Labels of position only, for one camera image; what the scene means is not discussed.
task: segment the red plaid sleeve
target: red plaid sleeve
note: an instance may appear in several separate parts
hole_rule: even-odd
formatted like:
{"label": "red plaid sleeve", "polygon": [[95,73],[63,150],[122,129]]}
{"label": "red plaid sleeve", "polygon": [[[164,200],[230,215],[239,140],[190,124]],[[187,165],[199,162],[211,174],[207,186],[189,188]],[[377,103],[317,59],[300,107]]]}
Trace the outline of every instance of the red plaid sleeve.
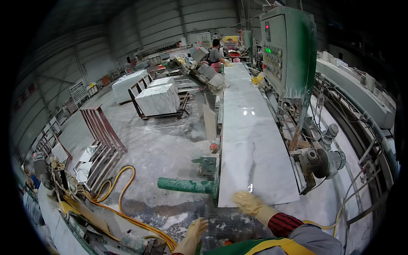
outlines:
{"label": "red plaid sleeve", "polygon": [[303,225],[302,221],[284,213],[273,215],[268,222],[268,228],[272,231],[272,234],[276,237],[284,238],[287,238],[300,225]]}

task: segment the green metal pipe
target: green metal pipe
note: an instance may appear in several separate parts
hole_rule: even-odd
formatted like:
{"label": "green metal pipe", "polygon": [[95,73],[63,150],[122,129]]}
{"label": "green metal pipe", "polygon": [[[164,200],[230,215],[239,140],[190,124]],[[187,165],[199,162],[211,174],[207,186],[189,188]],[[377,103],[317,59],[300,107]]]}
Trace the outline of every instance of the green metal pipe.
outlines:
{"label": "green metal pipe", "polygon": [[318,74],[323,80],[330,83],[334,87],[334,89],[336,89],[345,98],[347,98],[357,108],[357,110],[361,113],[361,115],[367,120],[368,124],[371,126],[374,133],[377,135],[378,140],[380,141],[383,152],[390,164],[390,172],[391,172],[392,178],[394,182],[396,182],[398,175],[399,175],[398,164],[397,164],[397,161],[395,160],[394,153],[392,152],[391,146],[388,143],[388,140],[385,137],[384,133],[381,131],[380,127],[373,120],[371,115],[368,114],[367,111],[362,107],[362,105],[356,99],[354,99],[347,91],[345,91],[342,87],[340,87],[337,83],[332,81],[326,75],[320,72],[316,72],[316,74]]}
{"label": "green metal pipe", "polygon": [[157,187],[171,191],[212,194],[214,181],[179,180],[160,177],[157,180]]}

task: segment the gloved hand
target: gloved hand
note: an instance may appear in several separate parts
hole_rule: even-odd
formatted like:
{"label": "gloved hand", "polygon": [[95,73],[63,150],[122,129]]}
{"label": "gloved hand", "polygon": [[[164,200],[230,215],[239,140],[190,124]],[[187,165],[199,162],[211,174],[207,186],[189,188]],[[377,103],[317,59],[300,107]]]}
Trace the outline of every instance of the gloved hand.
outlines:
{"label": "gloved hand", "polygon": [[244,213],[255,216],[263,225],[267,226],[269,220],[278,211],[264,202],[249,191],[238,191],[234,194],[232,201],[234,201],[238,208]]}
{"label": "gloved hand", "polygon": [[208,229],[208,220],[198,218],[188,227],[186,237],[174,249],[173,253],[184,255],[193,255],[197,244],[200,242],[200,236]]}

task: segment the green control box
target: green control box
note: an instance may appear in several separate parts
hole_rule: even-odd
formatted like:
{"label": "green control box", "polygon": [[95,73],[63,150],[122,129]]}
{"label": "green control box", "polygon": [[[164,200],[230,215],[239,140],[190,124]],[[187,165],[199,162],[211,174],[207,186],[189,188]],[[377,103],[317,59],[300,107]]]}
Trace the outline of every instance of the green control box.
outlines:
{"label": "green control box", "polygon": [[279,6],[259,18],[264,43],[264,76],[281,99],[310,95],[316,70],[313,15]]}

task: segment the dusty floor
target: dusty floor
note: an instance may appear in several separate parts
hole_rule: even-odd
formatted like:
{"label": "dusty floor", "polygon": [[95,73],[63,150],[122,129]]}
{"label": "dusty floor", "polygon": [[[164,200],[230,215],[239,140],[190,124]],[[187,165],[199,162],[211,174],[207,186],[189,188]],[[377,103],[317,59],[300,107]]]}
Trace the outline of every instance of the dusty floor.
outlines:
{"label": "dusty floor", "polygon": [[[210,142],[206,141],[204,122],[198,119],[194,98],[191,98],[186,107],[190,116],[184,115],[180,120],[173,117],[143,121],[137,116],[132,103],[122,106],[116,104],[111,87],[99,91],[85,107],[95,107],[99,104],[102,104],[107,119],[129,151],[109,176],[115,177],[124,165],[133,165],[136,169],[136,177],[122,201],[125,214],[163,230],[177,242],[184,237],[193,220],[198,217],[209,219],[211,224],[202,238],[202,250],[217,247],[225,239],[240,241],[272,236],[270,230],[265,229],[253,217],[241,214],[236,208],[215,208],[207,194],[182,193],[157,187],[159,177],[199,180],[197,165],[191,163],[191,158],[209,153]],[[71,116],[62,127],[60,140],[74,158],[72,168],[93,138],[79,112]],[[341,173],[333,180],[323,183],[319,190],[301,196],[300,201],[276,207],[301,220],[331,225],[343,199],[344,189],[347,189],[350,183],[345,181],[350,178],[343,175],[344,173]],[[118,210],[119,194],[130,177],[130,171],[122,174],[114,191],[104,201],[106,205]],[[94,211],[105,217],[111,232],[118,238],[124,237],[128,230],[132,230],[131,233],[135,236],[147,235],[147,231],[106,209],[98,207],[94,208]],[[333,229],[326,232],[333,234]],[[337,235],[342,243],[345,242],[345,232],[344,226],[338,230]],[[359,238],[369,237],[370,231],[363,232],[364,235]],[[361,247],[360,244],[357,240],[355,247]]]}

